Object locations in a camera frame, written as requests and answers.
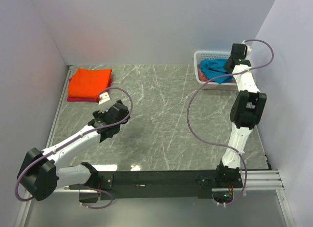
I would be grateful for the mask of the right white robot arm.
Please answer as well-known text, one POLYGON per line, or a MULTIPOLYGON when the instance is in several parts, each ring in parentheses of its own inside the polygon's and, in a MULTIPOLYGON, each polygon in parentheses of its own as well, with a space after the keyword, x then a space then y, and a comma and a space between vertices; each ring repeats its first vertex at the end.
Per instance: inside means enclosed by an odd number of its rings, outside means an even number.
POLYGON ((232 131, 228 148, 215 175, 215 183, 219 187, 241 186, 240 155, 243 154, 247 139, 254 127, 261 120, 267 100, 267 95, 260 92, 250 72, 251 63, 247 59, 250 52, 251 47, 245 43, 233 44, 230 56, 224 65, 224 69, 233 74, 238 95, 230 112, 232 131))

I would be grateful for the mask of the blue t shirt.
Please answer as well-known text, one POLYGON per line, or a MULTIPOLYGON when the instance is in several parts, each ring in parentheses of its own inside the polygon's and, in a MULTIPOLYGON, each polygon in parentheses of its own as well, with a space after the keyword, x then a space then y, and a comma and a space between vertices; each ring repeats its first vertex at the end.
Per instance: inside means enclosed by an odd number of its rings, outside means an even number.
POLYGON ((202 72, 208 79, 212 79, 220 75, 228 74, 228 72, 224 70, 224 65, 226 61, 227 59, 225 58, 204 59, 200 62, 198 68, 202 70, 202 72))

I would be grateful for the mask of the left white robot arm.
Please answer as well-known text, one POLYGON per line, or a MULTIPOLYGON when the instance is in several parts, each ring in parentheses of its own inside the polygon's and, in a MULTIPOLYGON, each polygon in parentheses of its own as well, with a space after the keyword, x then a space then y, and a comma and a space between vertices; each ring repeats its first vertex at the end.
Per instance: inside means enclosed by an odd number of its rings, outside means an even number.
POLYGON ((99 172, 91 164, 83 162, 68 167, 67 162, 81 151, 117 134, 120 126, 128 122, 131 110, 118 100, 105 111, 94 111, 93 119, 86 126, 60 143, 41 151, 30 149, 17 175, 17 184, 22 185, 38 201, 65 186, 96 188, 99 172))

